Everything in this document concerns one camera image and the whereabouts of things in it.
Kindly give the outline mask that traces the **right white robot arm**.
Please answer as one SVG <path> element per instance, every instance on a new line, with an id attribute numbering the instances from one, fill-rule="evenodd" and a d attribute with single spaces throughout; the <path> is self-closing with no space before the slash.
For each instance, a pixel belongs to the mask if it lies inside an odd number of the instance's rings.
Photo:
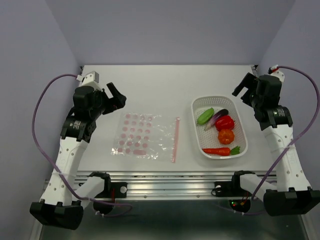
<path id="1" fill-rule="evenodd" d="M 273 164 L 263 178 L 251 171 L 235 172 L 230 189 L 235 195 L 249 192 L 252 198 L 263 202 L 265 211 L 273 217 L 304 215 L 320 202 L 320 192 L 312 189 L 299 160 L 290 111 L 279 104 L 283 81 L 282 72 L 259 77 L 247 73 L 232 93 L 237 96 L 247 89 L 241 100 L 253 108 Z"/>

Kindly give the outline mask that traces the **orange toy pumpkin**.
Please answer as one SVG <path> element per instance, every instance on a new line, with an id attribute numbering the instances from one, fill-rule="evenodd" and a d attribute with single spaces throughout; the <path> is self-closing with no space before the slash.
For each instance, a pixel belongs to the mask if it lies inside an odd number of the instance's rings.
<path id="1" fill-rule="evenodd" d="M 222 129 L 218 133 L 218 141 L 223 145 L 229 145 L 235 140 L 235 134 L 230 129 Z"/>

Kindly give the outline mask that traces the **red toy bell pepper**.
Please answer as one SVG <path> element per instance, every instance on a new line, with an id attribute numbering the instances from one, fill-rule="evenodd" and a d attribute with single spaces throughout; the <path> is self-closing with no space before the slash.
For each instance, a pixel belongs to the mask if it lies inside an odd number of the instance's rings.
<path id="1" fill-rule="evenodd" d="M 233 130 L 235 127 L 235 121 L 229 115 L 225 115 L 219 118 L 214 125 L 218 132 L 222 129 Z"/>

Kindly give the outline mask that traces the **orange toy carrot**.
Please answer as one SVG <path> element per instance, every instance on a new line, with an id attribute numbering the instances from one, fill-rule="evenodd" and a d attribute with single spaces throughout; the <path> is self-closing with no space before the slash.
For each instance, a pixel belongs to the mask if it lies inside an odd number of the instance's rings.
<path id="1" fill-rule="evenodd" d="M 220 148 L 203 148 L 202 151 L 209 155 L 218 155 L 223 157 L 234 156 L 240 153 L 240 146 L 236 146 L 232 149 L 229 147 L 220 147 Z"/>

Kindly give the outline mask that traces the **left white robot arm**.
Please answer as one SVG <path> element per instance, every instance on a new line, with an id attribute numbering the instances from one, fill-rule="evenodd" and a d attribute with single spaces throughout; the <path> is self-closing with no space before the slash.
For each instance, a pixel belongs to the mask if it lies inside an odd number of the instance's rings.
<path id="1" fill-rule="evenodd" d="M 113 83 L 106 86 L 112 98 L 108 98 L 104 89 L 89 85 L 77 87 L 74 91 L 73 107 L 62 126 L 59 152 L 52 164 L 49 183 L 40 200 L 32 202 L 29 208 L 30 214 L 42 225 L 76 230 L 87 203 L 97 195 L 106 197 L 113 193 L 110 175 L 97 171 L 89 175 L 79 193 L 72 189 L 82 156 L 97 127 L 96 120 L 126 104 L 127 98 Z"/>

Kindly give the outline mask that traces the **clear pink-dotted zip bag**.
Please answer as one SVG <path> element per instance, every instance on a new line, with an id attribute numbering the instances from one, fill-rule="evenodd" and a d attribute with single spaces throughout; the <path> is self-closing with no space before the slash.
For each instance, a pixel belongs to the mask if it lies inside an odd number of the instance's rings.
<path id="1" fill-rule="evenodd" d="M 123 113 L 119 118 L 111 154 L 175 163 L 180 121 L 180 117 Z"/>

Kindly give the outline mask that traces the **green toy bitter gourd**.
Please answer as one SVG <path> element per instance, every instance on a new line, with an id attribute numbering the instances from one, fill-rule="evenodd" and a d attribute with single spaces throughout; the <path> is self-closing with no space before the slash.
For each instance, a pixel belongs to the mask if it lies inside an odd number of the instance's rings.
<path id="1" fill-rule="evenodd" d="M 215 111 L 214 109 L 211 107 L 207 110 L 205 110 L 198 118 L 197 118 L 197 124 L 200 126 L 205 125 L 214 115 Z"/>

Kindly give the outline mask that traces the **purple toy eggplant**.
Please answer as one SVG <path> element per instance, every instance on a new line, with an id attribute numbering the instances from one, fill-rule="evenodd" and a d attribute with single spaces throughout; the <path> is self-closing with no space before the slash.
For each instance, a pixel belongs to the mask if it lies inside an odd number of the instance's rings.
<path id="1" fill-rule="evenodd" d="M 204 130 L 209 130 L 219 118 L 227 116 L 229 114 L 229 111 L 227 109 L 222 109 L 218 111 L 216 114 L 214 114 L 211 119 L 206 123 Z"/>

